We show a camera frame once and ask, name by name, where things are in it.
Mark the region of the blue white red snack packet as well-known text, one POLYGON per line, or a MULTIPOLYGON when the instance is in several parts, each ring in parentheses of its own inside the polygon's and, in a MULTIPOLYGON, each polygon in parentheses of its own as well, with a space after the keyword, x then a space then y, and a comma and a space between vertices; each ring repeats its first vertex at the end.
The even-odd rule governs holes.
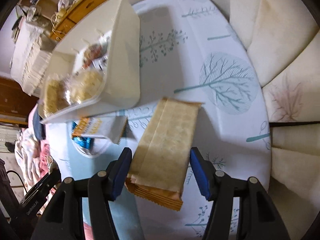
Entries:
POLYGON ((72 127, 71 127, 71 138, 72 138, 72 141, 75 145, 75 148, 78 149, 83 154, 91 155, 91 150, 94 145, 94 139, 74 136, 73 132, 74 132, 76 126, 77 126, 77 123, 73 121, 72 127))

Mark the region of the orange white snack packet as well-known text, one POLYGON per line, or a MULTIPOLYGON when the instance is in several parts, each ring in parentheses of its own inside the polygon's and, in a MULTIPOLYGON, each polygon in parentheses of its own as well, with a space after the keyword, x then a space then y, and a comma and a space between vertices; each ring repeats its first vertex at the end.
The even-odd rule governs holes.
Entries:
POLYGON ((106 139, 119 144, 127 123, 126 116, 83 118, 72 131, 72 137, 106 139))

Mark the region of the tan soda cracker pack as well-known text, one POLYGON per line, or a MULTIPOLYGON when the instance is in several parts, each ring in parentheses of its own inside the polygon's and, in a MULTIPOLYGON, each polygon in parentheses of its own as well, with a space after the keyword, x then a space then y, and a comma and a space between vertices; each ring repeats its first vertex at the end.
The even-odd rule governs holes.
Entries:
POLYGON ((201 103, 159 101, 135 150, 126 188, 137 197, 180 211, 201 103))

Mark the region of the clear pack pale cookies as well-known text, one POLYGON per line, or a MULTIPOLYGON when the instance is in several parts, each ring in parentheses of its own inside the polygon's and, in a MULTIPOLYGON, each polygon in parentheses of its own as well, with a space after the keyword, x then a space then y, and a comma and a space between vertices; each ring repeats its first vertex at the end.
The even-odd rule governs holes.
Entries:
POLYGON ((97 94, 105 73, 96 68, 79 70, 66 79, 65 98, 69 105, 81 104, 97 94))

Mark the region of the clear pack mixed nuts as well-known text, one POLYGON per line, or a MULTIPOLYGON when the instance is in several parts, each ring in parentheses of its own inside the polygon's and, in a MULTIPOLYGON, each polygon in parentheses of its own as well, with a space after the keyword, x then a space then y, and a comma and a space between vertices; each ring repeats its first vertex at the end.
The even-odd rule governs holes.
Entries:
POLYGON ((103 56, 103 46, 100 43, 89 46, 85 51, 82 59, 82 68, 86 69, 95 59, 103 56))

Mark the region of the clear pack yellow puffed snacks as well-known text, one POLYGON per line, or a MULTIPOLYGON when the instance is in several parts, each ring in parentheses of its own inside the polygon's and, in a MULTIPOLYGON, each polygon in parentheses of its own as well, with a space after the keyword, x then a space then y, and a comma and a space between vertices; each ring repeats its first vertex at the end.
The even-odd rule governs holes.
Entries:
POLYGON ((44 89, 43 113, 45 117, 66 108, 69 103, 66 99, 64 80, 49 79, 44 89))

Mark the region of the brown chocolate wafer packet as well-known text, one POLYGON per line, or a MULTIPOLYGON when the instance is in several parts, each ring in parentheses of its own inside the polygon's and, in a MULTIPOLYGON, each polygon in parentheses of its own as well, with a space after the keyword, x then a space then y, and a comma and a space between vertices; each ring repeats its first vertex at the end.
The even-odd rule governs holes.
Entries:
POLYGON ((108 62, 108 56, 104 55, 103 57, 93 59, 92 63, 89 66, 100 72, 106 73, 107 62, 108 62))

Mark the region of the floral white bedding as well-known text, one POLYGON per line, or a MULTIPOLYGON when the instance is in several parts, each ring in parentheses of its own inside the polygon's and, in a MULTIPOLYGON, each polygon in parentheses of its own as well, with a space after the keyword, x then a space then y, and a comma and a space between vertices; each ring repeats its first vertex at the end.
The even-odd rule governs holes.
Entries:
POLYGON ((38 141, 31 129, 26 128, 18 135, 14 154, 27 185, 34 185, 48 173, 49 143, 38 141))

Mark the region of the navy folded garment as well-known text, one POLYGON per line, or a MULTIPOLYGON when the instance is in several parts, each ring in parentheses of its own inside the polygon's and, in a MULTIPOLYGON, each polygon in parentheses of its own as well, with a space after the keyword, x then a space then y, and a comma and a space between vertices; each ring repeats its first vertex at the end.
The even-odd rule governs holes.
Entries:
POLYGON ((40 123, 40 121, 42 121, 42 118, 39 115, 38 106, 36 106, 33 115, 33 129, 35 138, 38 141, 46 139, 46 129, 45 126, 40 123))

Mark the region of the white plastic storage bin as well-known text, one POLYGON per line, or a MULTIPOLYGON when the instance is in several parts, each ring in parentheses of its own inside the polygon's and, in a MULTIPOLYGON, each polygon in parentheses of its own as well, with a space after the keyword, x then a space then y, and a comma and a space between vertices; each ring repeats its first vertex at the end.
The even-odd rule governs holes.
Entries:
POLYGON ((140 99, 140 19, 128 0, 107 0, 52 52, 41 91, 43 124, 132 108, 140 99))

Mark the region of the lace covered cabinet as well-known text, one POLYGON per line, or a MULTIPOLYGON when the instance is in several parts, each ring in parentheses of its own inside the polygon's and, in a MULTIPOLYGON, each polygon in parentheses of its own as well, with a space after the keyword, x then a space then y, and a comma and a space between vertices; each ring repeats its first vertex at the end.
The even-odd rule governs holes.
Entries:
POLYGON ((29 96, 39 97, 56 42, 46 35, 46 29, 24 18, 10 62, 10 75, 29 96))

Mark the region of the blue patterned tablecloth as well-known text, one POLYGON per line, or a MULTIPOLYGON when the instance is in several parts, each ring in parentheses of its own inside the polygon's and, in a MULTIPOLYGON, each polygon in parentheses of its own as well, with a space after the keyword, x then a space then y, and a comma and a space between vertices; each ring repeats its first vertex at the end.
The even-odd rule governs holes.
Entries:
POLYGON ((70 122, 48 124, 47 140, 63 177, 85 179, 107 168, 123 148, 135 150, 163 97, 202 103, 193 146, 233 178, 257 177, 268 187, 270 130, 261 87, 244 46, 211 0, 143 0, 140 101, 117 111, 128 118, 119 144, 97 142, 81 155, 70 122))

